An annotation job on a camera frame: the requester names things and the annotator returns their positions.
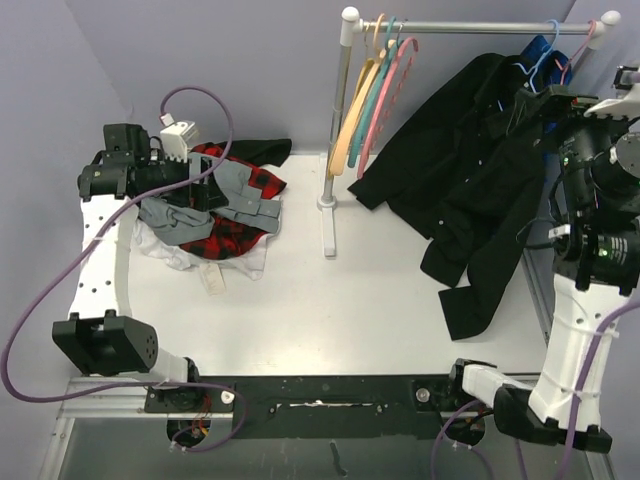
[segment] blue hanger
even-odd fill
[[[376,103],[378,102],[378,97],[380,96],[382,83],[384,82],[384,79],[389,72],[391,61],[398,53],[399,43],[401,42],[395,42],[393,46],[389,48],[389,40],[391,40],[391,30],[395,21],[396,17],[391,17],[389,19],[389,24],[387,26],[387,35],[384,39],[384,48],[387,50],[387,56],[385,57],[383,64],[380,66],[380,71],[378,72],[378,75],[373,82],[373,85],[371,86],[371,90],[369,90],[369,94],[367,95],[367,99],[365,100],[364,107],[362,108],[362,115],[360,115],[360,120],[358,121],[358,126],[356,127],[356,131],[353,135],[353,138],[351,139],[351,146],[349,147],[349,157],[347,159],[347,165],[349,166],[349,168],[354,168],[356,166],[358,153],[362,148],[364,137],[367,135],[369,126],[371,125],[373,111],[375,109]]]
[[[558,40],[558,37],[560,36],[560,24],[558,23],[558,21],[557,20],[547,20],[547,22],[553,23],[553,26],[555,27],[555,30],[556,30],[555,31],[555,36],[553,38],[553,42],[551,42],[551,45],[546,45],[547,48],[543,49],[542,55],[540,55],[540,58],[538,59],[536,64],[533,67],[531,67],[529,70],[524,68],[524,65],[522,65],[521,63],[512,64],[514,67],[520,67],[520,70],[522,70],[522,73],[524,73],[525,75],[527,75],[529,77],[529,85],[531,85],[531,90],[533,91],[533,93],[538,93],[536,91],[536,87],[534,87],[534,85],[533,85],[533,78],[538,74],[538,69],[542,65],[542,62],[544,62],[545,59],[549,55],[551,55],[551,53],[553,53],[553,47],[555,46],[556,41]]]

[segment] clothes rack pole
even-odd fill
[[[597,50],[604,42],[606,34],[620,21],[620,13],[609,11],[596,22],[596,29],[592,35],[585,53],[578,61],[578,67],[591,55],[591,50]],[[340,31],[340,63],[338,80],[333,104],[331,133],[329,138],[329,152],[327,153],[324,187],[318,199],[318,208],[322,212],[322,241],[325,257],[334,257],[337,252],[334,212],[337,201],[333,194],[333,176],[329,172],[329,156],[340,131],[344,110],[344,97],[351,60],[351,47],[356,33],[364,32],[372,22],[360,19],[360,13],[355,7],[347,7],[342,11],[342,29]],[[382,22],[380,28],[385,31],[388,23]],[[591,25],[589,23],[561,23],[561,35],[587,35]],[[402,33],[458,33],[458,34],[520,34],[520,35],[548,35],[555,33],[555,26],[550,23],[502,23],[502,22],[403,22],[392,26],[393,32]]]
[[[327,151],[327,165],[324,176],[322,195],[318,199],[318,208],[322,212],[322,242],[325,257],[336,255],[336,234],[333,211],[336,208],[336,197],[333,195],[333,175],[329,172],[329,156],[333,145],[338,139],[342,114],[344,109],[344,94],[347,89],[349,64],[351,63],[351,46],[356,23],[360,13],[355,7],[347,7],[342,11],[342,28],[340,30],[340,61],[338,67],[338,81],[333,100],[333,116],[331,117],[331,132],[329,134],[329,150]]]

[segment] red and black flannel shirt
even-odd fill
[[[214,157],[222,155],[222,148],[213,143],[198,145],[194,147],[193,151]],[[265,200],[272,199],[287,186],[285,182],[274,174],[262,168],[255,167],[237,158],[227,158],[228,160],[241,163],[251,168],[249,186],[262,190],[262,198]],[[259,228],[234,222],[233,220],[220,217],[216,214],[212,214],[212,216],[214,225],[209,238],[183,243],[180,245],[182,250],[193,253],[201,258],[208,258],[209,260],[224,260],[230,257],[239,257],[251,250],[258,240],[260,240],[260,237],[266,233]]]

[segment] black jacket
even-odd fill
[[[533,148],[541,125],[517,137],[487,128],[486,119],[512,108],[527,81],[514,62],[523,59],[474,59],[418,109],[349,188],[367,208],[386,201],[434,239],[422,271],[455,287],[467,269],[471,286],[440,292],[453,340],[488,327],[522,254],[516,234],[535,217],[542,194],[544,164]]]

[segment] white table surface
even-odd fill
[[[197,271],[132,249],[134,318],[156,328],[162,348],[206,375],[445,374],[459,357],[540,371],[545,344],[522,267],[489,328],[452,342],[438,298],[447,287],[419,268],[427,241],[386,204],[360,205],[351,171],[335,182],[338,256],[325,259],[320,163],[296,155],[270,168],[288,186],[261,280],[225,269],[226,293],[209,296]]]

